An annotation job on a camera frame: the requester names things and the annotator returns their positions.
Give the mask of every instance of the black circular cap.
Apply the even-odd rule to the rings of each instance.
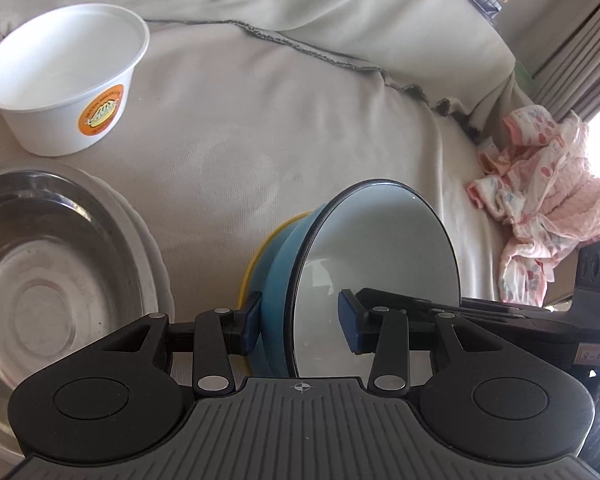
[[[129,390],[112,379],[90,377],[66,384],[54,396],[56,408],[79,420],[95,420],[119,412],[129,400]]]
[[[500,377],[478,384],[474,402],[484,412],[507,420],[525,420],[544,412],[549,398],[537,384],[514,377]]]

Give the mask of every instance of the wall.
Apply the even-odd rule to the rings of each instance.
[[[496,30],[529,72],[535,72],[600,0],[509,0]]]

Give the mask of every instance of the silver screw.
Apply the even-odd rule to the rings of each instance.
[[[208,375],[198,381],[198,387],[208,392],[219,392],[229,385],[227,378],[220,375]]]
[[[398,377],[397,375],[381,375],[376,377],[374,384],[376,385],[376,388],[380,388],[381,390],[388,392],[394,392],[404,388],[407,383],[404,382],[402,377]]]

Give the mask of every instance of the round orange label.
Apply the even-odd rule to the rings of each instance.
[[[125,87],[115,85],[96,97],[80,114],[78,129],[85,135],[101,134],[115,119]]]

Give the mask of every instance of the white plastic bowl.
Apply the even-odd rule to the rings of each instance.
[[[0,43],[0,110],[22,147],[36,155],[78,152],[119,120],[149,29],[123,7],[52,10]]]

